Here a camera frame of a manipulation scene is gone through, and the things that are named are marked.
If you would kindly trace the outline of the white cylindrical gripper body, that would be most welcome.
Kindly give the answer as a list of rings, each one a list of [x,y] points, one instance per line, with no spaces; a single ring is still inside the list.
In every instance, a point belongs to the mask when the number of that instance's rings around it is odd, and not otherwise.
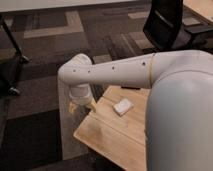
[[[85,106],[92,101],[93,95],[89,84],[69,87],[69,97],[77,105]]]

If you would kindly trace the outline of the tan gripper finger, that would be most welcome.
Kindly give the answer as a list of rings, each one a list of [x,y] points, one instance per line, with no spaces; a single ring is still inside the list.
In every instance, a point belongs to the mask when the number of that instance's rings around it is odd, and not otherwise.
[[[76,110],[76,104],[70,102],[69,103],[69,106],[68,106],[68,111],[70,114],[74,114],[75,113],[75,110]]]
[[[96,112],[97,111],[97,103],[95,101],[91,101],[88,104],[88,108],[90,108],[93,112]]]

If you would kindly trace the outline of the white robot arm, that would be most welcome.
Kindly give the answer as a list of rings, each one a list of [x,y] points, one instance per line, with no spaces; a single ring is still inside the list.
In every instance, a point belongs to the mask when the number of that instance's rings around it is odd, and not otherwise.
[[[92,84],[145,88],[148,171],[213,171],[213,54],[157,52],[94,64],[77,54],[58,70],[77,105]]]

